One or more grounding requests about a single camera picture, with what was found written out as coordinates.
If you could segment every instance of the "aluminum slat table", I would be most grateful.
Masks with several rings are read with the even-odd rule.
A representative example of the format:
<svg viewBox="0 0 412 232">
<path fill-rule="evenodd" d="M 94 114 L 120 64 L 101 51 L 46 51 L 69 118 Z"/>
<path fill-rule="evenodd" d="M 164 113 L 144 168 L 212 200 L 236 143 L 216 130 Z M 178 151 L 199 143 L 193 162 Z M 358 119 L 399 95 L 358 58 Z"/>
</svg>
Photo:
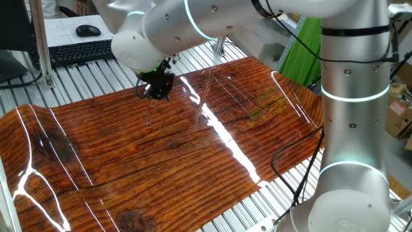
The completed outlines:
<svg viewBox="0 0 412 232">
<path fill-rule="evenodd" d="M 176 75 L 181 75 L 246 57 L 240 49 L 232 44 L 225 46 L 226 56 L 218 57 L 211 49 L 212 44 L 214 42 L 211 41 L 180 53 L 181 60 L 172 66 L 172 71 Z M 20 77 L 0 82 L 0 86 L 32 81 L 39 74 L 39 70 L 34 69 L 27 53 L 12 52 L 12 54 L 27 67 L 29 72 Z M 54 68 L 54 72 L 53 79 L 56 88 L 47 88 L 41 79 L 24 88 L 0 90 L 0 117 L 22 104 L 52 108 L 132 88 L 136 86 L 137 82 L 133 71 L 114 59 L 93 61 L 82 66 L 61 66 Z M 314 194 L 321 168 L 321 157 L 322 152 L 320 151 L 308 179 L 304 193 L 305 199 Z M 308 164 L 309 160 L 306 160 L 284 174 L 285 179 L 291 183 L 292 187 L 298 186 Z M 285 184 L 279 179 L 275 179 L 266 187 L 261 188 L 205 224 L 198 231 L 246 231 L 264 218 L 271 215 L 277 218 L 282 215 L 290 207 L 292 197 Z M 392 191 L 390 191 L 390 197 L 399 199 Z M 405 224 L 405 221 L 393 215 L 389 231 L 401 231 Z"/>
</svg>

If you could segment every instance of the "black keyboard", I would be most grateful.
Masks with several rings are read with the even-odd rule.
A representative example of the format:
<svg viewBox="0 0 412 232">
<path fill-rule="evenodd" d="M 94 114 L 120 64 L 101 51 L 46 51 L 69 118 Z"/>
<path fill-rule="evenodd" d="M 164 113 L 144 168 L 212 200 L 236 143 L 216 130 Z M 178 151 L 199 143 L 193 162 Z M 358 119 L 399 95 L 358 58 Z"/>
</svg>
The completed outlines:
<svg viewBox="0 0 412 232">
<path fill-rule="evenodd" d="M 111 52 L 110 44 L 111 39 L 49 47 L 51 66 L 82 64 L 86 61 L 115 58 Z M 39 54 L 37 52 L 30 53 L 30 59 L 33 66 L 40 69 Z"/>
</svg>

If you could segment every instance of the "wood grain surface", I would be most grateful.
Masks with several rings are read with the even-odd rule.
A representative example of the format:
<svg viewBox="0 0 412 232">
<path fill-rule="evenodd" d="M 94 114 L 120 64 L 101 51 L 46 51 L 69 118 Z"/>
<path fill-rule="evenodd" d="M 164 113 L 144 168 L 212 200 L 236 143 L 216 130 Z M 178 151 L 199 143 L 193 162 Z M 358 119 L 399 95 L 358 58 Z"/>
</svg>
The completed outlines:
<svg viewBox="0 0 412 232">
<path fill-rule="evenodd" d="M 176 77 L 170 102 L 128 89 L 19 106 L 0 119 L 0 154 L 24 231 L 194 231 L 274 180 L 272 155 L 322 115 L 318 96 L 246 58 Z"/>
</svg>

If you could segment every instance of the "paper document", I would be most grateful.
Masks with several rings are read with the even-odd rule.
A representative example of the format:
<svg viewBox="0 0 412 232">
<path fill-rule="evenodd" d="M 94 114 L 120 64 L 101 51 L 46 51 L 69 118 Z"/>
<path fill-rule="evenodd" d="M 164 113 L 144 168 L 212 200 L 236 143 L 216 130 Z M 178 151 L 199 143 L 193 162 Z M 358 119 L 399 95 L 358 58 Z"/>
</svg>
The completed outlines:
<svg viewBox="0 0 412 232">
<path fill-rule="evenodd" d="M 100 15 L 80 16 L 64 19 L 45 19 L 44 25 L 46 26 L 47 45 L 49 47 L 101 41 L 113 38 Z M 81 25 L 95 26 L 102 32 L 102 34 L 99 36 L 79 37 L 76 34 L 76 28 Z"/>
</svg>

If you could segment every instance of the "white robotic arm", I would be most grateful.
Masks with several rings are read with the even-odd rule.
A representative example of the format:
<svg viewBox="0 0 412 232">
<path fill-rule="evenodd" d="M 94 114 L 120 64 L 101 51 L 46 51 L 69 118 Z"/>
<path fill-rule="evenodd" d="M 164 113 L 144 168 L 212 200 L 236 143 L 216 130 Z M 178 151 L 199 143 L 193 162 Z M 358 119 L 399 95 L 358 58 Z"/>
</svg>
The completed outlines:
<svg viewBox="0 0 412 232">
<path fill-rule="evenodd" d="M 152 73 L 173 54 L 280 10 L 323 19 L 325 152 L 314 196 L 276 232 L 386 232 L 389 187 L 383 137 L 390 25 L 386 0 L 93 0 L 128 67 Z"/>
</svg>

